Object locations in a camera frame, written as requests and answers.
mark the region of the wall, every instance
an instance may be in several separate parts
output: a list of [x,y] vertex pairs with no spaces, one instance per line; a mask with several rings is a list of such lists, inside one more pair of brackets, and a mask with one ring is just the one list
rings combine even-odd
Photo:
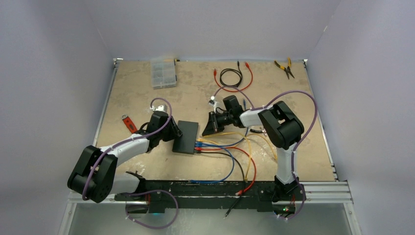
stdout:
[[308,58],[340,0],[86,0],[113,57]]
[[414,234],[415,2],[342,0],[307,69],[365,234]]
[[0,3],[0,234],[57,234],[112,58],[80,0]]

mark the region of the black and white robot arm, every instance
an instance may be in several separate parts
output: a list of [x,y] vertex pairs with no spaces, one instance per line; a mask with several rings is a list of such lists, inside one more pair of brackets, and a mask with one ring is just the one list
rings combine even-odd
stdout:
[[111,149],[112,145],[101,148],[92,145],[86,147],[68,179],[68,187],[82,194],[92,166],[101,154],[107,152],[88,183],[86,197],[99,203],[109,194],[135,192],[143,178],[132,172],[116,175],[115,169],[127,160],[151,151],[159,145],[161,140],[170,141],[180,137],[182,132],[171,117],[169,123],[158,133],[146,138],[139,138],[161,128],[167,122],[168,117],[169,115],[165,112],[165,109],[159,106],[153,112],[150,121],[147,123],[147,128],[145,130],[140,129],[127,138],[131,141],[121,144],[115,149]]
[[[218,106],[218,101],[212,96],[209,103]],[[283,101],[272,106],[257,110],[244,111],[234,95],[223,99],[226,108],[222,113],[209,112],[209,120],[202,136],[221,132],[226,125],[244,128],[263,125],[270,141],[277,147],[278,167],[276,178],[282,185],[294,182],[292,173],[293,148],[301,139],[304,126],[293,111]],[[294,171],[297,170],[297,153],[294,152]]]

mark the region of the yellow-handled pliers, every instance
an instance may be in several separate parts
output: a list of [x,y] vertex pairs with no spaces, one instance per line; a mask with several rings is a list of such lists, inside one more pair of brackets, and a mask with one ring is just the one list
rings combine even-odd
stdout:
[[290,57],[288,57],[288,66],[287,67],[284,67],[284,66],[279,65],[279,63],[276,60],[274,60],[274,63],[275,63],[275,65],[278,68],[280,68],[280,69],[282,69],[282,70],[285,71],[285,73],[287,74],[288,79],[290,79],[290,74],[291,74],[291,76],[293,78],[295,78],[294,75],[293,75],[293,73],[291,72],[291,68],[290,68],[291,67],[291,59],[290,59]]

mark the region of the red wire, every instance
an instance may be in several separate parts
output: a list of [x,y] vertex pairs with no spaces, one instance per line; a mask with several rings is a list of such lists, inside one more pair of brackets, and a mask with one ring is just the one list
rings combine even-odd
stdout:
[[[248,88],[248,87],[252,84],[252,81],[254,80],[254,75],[252,74],[252,70],[251,70],[251,68],[249,68],[249,65],[248,65],[248,63],[247,63],[247,62],[245,62],[245,66],[249,69],[249,72],[251,72],[251,81],[249,82],[249,84],[248,84],[246,87],[244,87],[244,88],[240,89],[240,91],[243,91],[243,90],[247,89],[247,88]],[[218,86],[219,86],[219,87],[222,87],[222,86],[218,83],[218,80],[216,80],[216,69],[213,71],[213,77],[215,78],[215,82],[216,82],[216,84],[218,84]],[[227,91],[227,92],[239,92],[239,91],[230,91],[230,90],[225,89],[225,88],[224,88],[224,90],[225,90],[225,91]]]
[[[249,157],[249,154],[247,152],[245,152],[243,149],[240,149],[238,147],[226,147],[226,148],[234,148],[234,149],[237,149],[239,151],[244,152]],[[222,148],[200,148],[200,147],[195,147],[195,149],[196,150],[199,150],[199,151],[217,151],[217,150],[223,150]],[[254,185],[255,178],[256,178],[256,165],[255,165],[255,162],[254,162],[254,159],[253,158],[251,158],[251,162],[254,165],[254,178],[252,179],[251,184],[249,184],[248,187],[246,187],[244,189],[244,192],[248,191],[252,187],[252,185]],[[239,192],[237,192],[236,195],[240,195],[241,193],[242,193],[242,190],[240,190]]]

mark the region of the table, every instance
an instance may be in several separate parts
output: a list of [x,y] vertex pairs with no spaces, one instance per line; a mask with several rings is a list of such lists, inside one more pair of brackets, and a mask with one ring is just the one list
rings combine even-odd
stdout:
[[[284,71],[278,69],[273,62],[249,62],[254,75],[254,81],[244,92],[255,106],[267,104],[277,94],[288,90],[303,90],[311,93],[308,77],[301,62],[293,62],[291,71],[295,79],[287,79]],[[199,123],[199,135],[204,130],[208,112],[212,107],[208,105],[210,96],[218,89],[213,80],[213,70],[234,68],[235,62],[203,62],[183,61],[176,63],[177,86],[174,88],[153,90],[151,87],[150,62],[148,61],[122,61],[119,64],[114,84],[109,96],[105,115],[97,137],[96,146],[106,146],[116,143],[130,136],[128,129],[121,120],[127,114],[139,128],[150,120],[150,101],[155,97],[166,98],[173,107],[173,118],[194,121]],[[243,61],[240,65],[243,73],[241,88],[250,81],[250,73]],[[228,84],[238,81],[236,74],[228,72],[223,76]],[[242,95],[220,91],[219,96],[226,97],[234,94],[242,104]],[[287,105],[295,112],[307,129],[314,114],[313,103],[303,94],[289,94],[283,97]],[[245,133],[245,129],[227,126],[225,131]],[[210,138],[223,144],[233,143],[241,137],[237,135]],[[267,143],[257,137],[251,136],[252,158],[257,166],[256,180],[274,180],[277,163]],[[224,178],[232,167],[229,157],[223,155],[204,154],[178,154],[171,151],[173,141],[160,142],[159,146],[150,153],[136,156],[117,168],[117,173],[137,171],[146,179],[152,180],[219,180]],[[246,142],[239,147],[248,150]],[[231,150],[235,158],[243,165],[244,170],[248,157],[237,150]],[[248,174],[252,179],[254,169]],[[334,181],[333,171],[327,152],[326,143],[319,121],[316,122],[309,136],[298,148],[298,175],[301,181]],[[228,180],[241,180],[242,176],[235,165],[234,173]]]

